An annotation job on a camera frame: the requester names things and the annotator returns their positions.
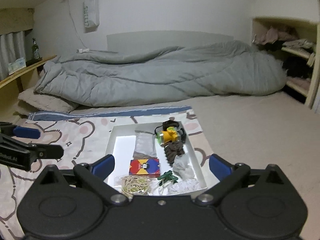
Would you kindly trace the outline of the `bag of beige hair ties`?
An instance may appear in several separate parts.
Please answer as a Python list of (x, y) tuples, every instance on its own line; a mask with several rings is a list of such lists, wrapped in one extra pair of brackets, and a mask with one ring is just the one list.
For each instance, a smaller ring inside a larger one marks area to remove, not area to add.
[(127, 197), (149, 193), (151, 180), (146, 176), (128, 175), (121, 177), (121, 192)]

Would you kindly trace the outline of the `white tissue wad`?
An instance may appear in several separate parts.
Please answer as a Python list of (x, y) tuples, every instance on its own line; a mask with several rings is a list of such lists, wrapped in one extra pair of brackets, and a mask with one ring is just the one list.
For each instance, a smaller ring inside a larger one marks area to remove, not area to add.
[(189, 157), (186, 154), (177, 155), (172, 165), (172, 170), (180, 176), (182, 180), (194, 179), (195, 173), (189, 165)]

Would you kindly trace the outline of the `white patterned cloth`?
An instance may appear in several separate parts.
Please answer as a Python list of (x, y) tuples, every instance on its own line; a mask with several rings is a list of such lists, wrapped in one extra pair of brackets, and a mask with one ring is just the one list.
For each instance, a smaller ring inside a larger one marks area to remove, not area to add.
[(168, 186), (168, 194), (184, 194), (198, 191), (201, 189), (199, 182), (196, 179), (182, 180)]

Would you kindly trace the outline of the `playing card box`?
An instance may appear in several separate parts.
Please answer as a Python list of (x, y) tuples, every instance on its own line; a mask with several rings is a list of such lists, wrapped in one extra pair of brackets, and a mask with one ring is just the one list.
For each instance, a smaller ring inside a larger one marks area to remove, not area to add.
[(129, 175), (157, 178), (160, 174), (158, 158), (135, 159), (130, 161)]

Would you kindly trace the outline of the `grey foil wipes packet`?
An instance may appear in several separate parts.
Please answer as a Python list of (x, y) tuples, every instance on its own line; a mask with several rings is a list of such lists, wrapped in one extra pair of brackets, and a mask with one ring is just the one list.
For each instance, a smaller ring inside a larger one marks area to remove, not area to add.
[(136, 140), (133, 152), (134, 159), (156, 158), (155, 136), (151, 132), (135, 130)]

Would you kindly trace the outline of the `brown hair claw clip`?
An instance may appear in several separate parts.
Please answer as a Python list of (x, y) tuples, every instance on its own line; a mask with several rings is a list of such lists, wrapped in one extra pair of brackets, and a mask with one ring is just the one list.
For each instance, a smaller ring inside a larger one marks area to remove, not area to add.
[(164, 146), (164, 153), (168, 164), (170, 166), (173, 166), (175, 158), (177, 156), (185, 154), (185, 151), (183, 149), (183, 143), (180, 141), (168, 142)]

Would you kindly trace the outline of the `yellow headlamp with black strap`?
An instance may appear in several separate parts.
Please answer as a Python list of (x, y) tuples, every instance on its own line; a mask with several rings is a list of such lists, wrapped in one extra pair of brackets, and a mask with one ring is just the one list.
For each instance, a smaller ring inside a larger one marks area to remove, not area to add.
[(168, 120), (157, 126), (154, 135), (160, 146), (164, 147), (170, 142), (185, 143), (187, 134), (183, 126), (174, 120)]

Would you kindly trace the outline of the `beige fleece blanket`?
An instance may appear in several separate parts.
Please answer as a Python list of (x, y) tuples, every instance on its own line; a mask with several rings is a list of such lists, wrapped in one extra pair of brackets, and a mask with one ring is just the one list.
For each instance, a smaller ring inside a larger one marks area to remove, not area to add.
[(36, 93), (32, 87), (18, 95), (15, 111), (20, 115), (28, 115), (39, 111), (70, 113), (77, 107), (77, 103), (52, 95)]

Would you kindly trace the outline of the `white cardboard box tray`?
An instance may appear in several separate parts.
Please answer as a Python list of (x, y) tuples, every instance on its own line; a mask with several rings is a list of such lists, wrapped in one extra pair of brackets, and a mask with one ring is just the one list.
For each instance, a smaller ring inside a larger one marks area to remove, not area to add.
[(154, 134), (159, 126), (156, 122), (114, 126), (106, 153), (113, 155), (115, 165), (104, 182), (128, 197), (199, 195), (207, 184), (190, 141), (178, 146), (182, 155), (174, 156), (170, 164), (167, 146)]

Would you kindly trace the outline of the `tissue pack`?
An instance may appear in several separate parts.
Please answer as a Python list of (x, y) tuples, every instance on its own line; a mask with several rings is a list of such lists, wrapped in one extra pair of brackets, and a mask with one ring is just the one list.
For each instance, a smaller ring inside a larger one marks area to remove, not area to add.
[(8, 74), (12, 75), (15, 72), (19, 71), (22, 68), (26, 67), (26, 62), (25, 58), (19, 58), (15, 62), (9, 63), (8, 64)]

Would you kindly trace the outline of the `grey duvet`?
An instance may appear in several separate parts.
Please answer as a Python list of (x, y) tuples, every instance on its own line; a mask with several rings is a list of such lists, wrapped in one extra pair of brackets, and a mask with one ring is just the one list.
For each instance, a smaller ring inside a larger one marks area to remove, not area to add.
[(142, 54), (91, 50), (44, 65), (35, 91), (88, 107), (139, 106), (198, 96), (265, 96), (287, 76), (279, 60), (240, 41)]

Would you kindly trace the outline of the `green glass bottle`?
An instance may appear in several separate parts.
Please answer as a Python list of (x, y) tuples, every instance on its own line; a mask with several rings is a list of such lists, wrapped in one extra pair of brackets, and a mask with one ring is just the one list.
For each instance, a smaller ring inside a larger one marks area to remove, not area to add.
[(39, 60), (41, 58), (40, 52), (39, 52), (39, 46), (37, 45), (36, 38), (34, 37), (33, 37), (32, 53), (33, 53), (33, 59)]

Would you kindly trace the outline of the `grey curtain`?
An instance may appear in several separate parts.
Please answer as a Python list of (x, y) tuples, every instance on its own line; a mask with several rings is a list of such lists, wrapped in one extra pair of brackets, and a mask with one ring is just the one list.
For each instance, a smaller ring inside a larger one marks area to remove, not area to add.
[(0, 71), (1, 80), (9, 76), (8, 65), (25, 58), (25, 34), (23, 31), (1, 35)]

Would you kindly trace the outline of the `pink clothes on shelf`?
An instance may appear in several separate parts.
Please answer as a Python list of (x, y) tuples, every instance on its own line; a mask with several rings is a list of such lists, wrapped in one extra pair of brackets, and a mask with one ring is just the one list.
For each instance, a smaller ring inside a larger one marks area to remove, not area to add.
[(254, 44), (266, 45), (273, 44), (276, 41), (286, 42), (298, 39), (298, 34), (294, 28), (274, 28), (270, 27), (266, 33), (261, 36), (255, 35)]

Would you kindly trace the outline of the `cream wall shelf unit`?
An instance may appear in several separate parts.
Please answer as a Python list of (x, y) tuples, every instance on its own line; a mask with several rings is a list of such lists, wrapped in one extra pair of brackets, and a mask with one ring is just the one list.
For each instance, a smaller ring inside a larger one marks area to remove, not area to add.
[(253, 44), (283, 63), (287, 75), (284, 91), (311, 109), (319, 87), (319, 22), (299, 18), (255, 17), (252, 40), (274, 28), (294, 28), (298, 39), (273, 44)]

